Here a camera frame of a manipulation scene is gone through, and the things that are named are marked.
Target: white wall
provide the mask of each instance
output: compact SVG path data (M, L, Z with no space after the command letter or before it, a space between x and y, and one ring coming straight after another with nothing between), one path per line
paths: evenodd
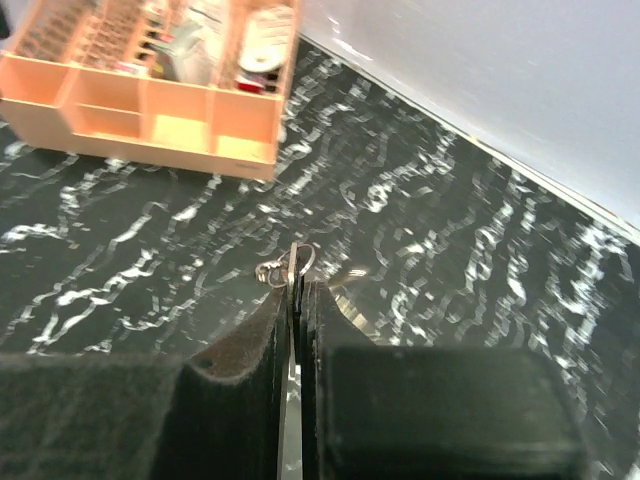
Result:
M33 0L0 0L5 15L8 17L9 25L13 28L19 25L32 2ZM0 40L0 49L6 48L6 43L10 41L11 39Z
M312 40L640 227L640 2L303 3Z

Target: peach plastic organizer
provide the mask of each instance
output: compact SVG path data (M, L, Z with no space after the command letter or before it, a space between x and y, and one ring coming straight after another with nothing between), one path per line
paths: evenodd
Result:
M208 87L112 71L118 62L149 71L144 0L37 0L0 62L0 114L26 143L52 150L271 180L297 35L275 93L235 88L246 19L257 8L298 0L229 0L220 67ZM180 23L186 0L169 0L165 25Z

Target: key ring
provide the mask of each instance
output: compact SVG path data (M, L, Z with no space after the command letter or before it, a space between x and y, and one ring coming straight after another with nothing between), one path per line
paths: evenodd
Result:
M308 248L309 260L304 266L300 269L300 276L307 273L311 270L313 263L316 261L316 249L313 248L313 245L308 243L303 243L302 245L298 245L298 250L303 248ZM277 260L269 260L267 262L262 262L258 264L255 269L255 275L259 282L268 284L271 288L282 288L287 285L286 281L286 270L289 265L289 261L287 257L291 254L291 252L285 252L278 257ZM274 278L274 272L280 273L280 281L277 282L277 279Z

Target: white spool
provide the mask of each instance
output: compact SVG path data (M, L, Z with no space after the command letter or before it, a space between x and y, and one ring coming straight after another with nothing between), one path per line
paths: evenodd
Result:
M253 73L268 73L280 68L286 60L292 30L291 7L277 6L252 13L238 60L240 68Z

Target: marble countertop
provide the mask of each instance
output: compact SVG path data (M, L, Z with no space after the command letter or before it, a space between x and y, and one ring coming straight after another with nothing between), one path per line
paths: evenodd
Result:
M33 150L5 125L0 351L190 355L264 298L257 263L309 242L319 274L368 272L344 295L380 342L555 359L592 477L640 478L636 246L307 44L282 141L264 184Z

